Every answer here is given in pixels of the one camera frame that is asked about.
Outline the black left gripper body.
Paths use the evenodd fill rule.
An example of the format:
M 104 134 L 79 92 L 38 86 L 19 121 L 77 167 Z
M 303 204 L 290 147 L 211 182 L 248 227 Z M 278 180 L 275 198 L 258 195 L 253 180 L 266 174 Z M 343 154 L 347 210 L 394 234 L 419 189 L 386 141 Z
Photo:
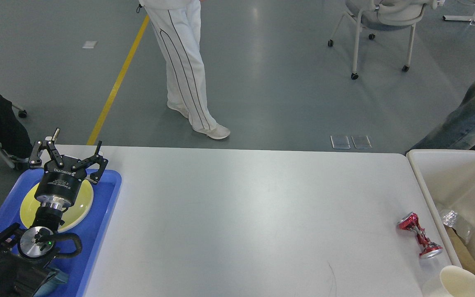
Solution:
M 41 207 L 62 210 L 72 207 L 81 184 L 87 176 L 84 167 L 77 168 L 77 160 L 68 160 L 59 168 L 59 162 L 51 160 L 44 166 L 45 173 L 34 194 Z

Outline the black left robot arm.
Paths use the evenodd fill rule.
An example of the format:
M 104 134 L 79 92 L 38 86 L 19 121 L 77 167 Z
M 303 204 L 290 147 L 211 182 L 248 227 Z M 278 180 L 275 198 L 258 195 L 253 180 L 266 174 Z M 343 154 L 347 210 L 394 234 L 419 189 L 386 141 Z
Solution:
M 23 229 L 13 223 L 0 232 L 0 297 L 32 297 L 58 275 L 49 265 L 54 259 L 78 256 L 81 238 L 75 233 L 60 233 L 64 211 L 73 207 L 84 180 L 97 184 L 108 160 L 100 154 L 98 141 L 94 154 L 83 160 L 62 155 L 55 147 L 60 130 L 51 139 L 40 140 L 29 157 L 30 167 L 42 165 L 41 152 L 49 162 L 34 197 L 39 202 L 31 226 Z

